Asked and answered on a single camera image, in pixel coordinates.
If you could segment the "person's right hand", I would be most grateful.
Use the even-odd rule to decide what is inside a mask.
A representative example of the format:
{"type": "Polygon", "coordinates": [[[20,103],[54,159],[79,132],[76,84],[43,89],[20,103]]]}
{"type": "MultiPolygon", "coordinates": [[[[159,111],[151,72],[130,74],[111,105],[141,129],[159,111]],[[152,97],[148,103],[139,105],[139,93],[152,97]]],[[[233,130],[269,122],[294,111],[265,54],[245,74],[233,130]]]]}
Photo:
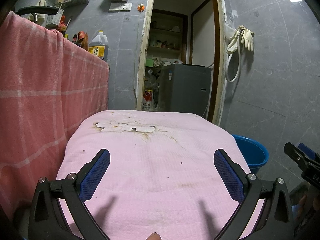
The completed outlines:
{"type": "Polygon", "coordinates": [[[319,189],[301,182],[290,192],[294,218],[294,239],[319,237],[319,189]]]}

